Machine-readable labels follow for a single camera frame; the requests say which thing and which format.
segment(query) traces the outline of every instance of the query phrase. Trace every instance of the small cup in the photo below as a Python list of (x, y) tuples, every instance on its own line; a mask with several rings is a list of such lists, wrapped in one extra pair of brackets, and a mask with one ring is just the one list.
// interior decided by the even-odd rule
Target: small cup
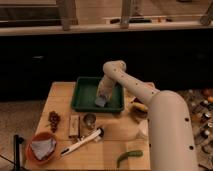
[(89, 130), (93, 130), (95, 128), (96, 116), (93, 113), (88, 113), (84, 116), (83, 121)]

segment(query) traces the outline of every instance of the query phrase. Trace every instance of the green tray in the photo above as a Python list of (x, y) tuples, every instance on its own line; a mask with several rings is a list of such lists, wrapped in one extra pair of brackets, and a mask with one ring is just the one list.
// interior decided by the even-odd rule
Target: green tray
[(124, 109), (124, 93), (120, 84), (113, 88), (112, 97), (105, 107), (95, 105), (101, 78), (78, 77), (71, 106), (78, 112), (120, 113)]

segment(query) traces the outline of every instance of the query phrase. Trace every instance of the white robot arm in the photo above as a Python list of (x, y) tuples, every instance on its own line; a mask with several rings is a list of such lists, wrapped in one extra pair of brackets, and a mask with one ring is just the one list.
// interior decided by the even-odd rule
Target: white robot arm
[(198, 171), (189, 111), (172, 91), (159, 91), (126, 74), (123, 61), (103, 66), (105, 79), (117, 81), (146, 104), (152, 171)]

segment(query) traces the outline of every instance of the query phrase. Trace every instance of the small bottle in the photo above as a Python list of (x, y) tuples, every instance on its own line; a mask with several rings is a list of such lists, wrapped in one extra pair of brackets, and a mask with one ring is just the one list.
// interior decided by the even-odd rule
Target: small bottle
[(192, 113), (193, 114), (201, 113), (203, 109), (204, 107), (199, 103), (192, 109)]
[(205, 123), (206, 121), (211, 119), (211, 117), (212, 117), (212, 114), (210, 112), (203, 113), (203, 115), (201, 116), (200, 123)]
[(188, 104), (189, 111), (192, 111), (195, 108), (195, 106), (197, 105), (194, 101), (187, 103), (187, 104)]
[(209, 130), (203, 130), (200, 134), (195, 137), (195, 145), (201, 144), (204, 140), (206, 140), (210, 135)]
[(95, 129), (96, 116), (93, 113), (87, 113), (83, 118), (84, 124), (89, 130)]
[(213, 110), (213, 103), (209, 103), (207, 108), (208, 108), (209, 111), (212, 111)]
[(203, 152), (210, 154), (213, 153), (213, 140), (202, 147)]
[(203, 107), (207, 107), (209, 105), (209, 102), (208, 102), (208, 100), (203, 100), (200, 102), (200, 105)]
[(204, 125), (203, 127), (205, 130), (208, 129), (210, 132), (213, 131), (213, 123), (212, 122), (209, 122), (207, 123), (206, 125)]

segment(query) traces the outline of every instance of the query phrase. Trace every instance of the cable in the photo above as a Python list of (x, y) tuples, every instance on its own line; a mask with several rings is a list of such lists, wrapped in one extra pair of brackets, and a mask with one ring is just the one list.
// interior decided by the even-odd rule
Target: cable
[[(10, 163), (14, 164), (15, 166), (17, 166), (17, 164), (16, 164), (16, 163), (14, 163), (13, 161), (9, 160), (8, 158), (6, 158), (6, 157), (2, 156), (1, 154), (0, 154), (0, 157), (1, 157), (2, 159), (4, 159), (4, 160), (7, 160), (8, 162), (10, 162)], [(23, 170), (25, 170), (25, 171), (28, 171), (27, 169), (25, 169), (25, 168), (24, 168), (24, 167), (22, 167), (22, 166), (20, 166), (20, 168), (21, 168), (21, 169), (23, 169)]]

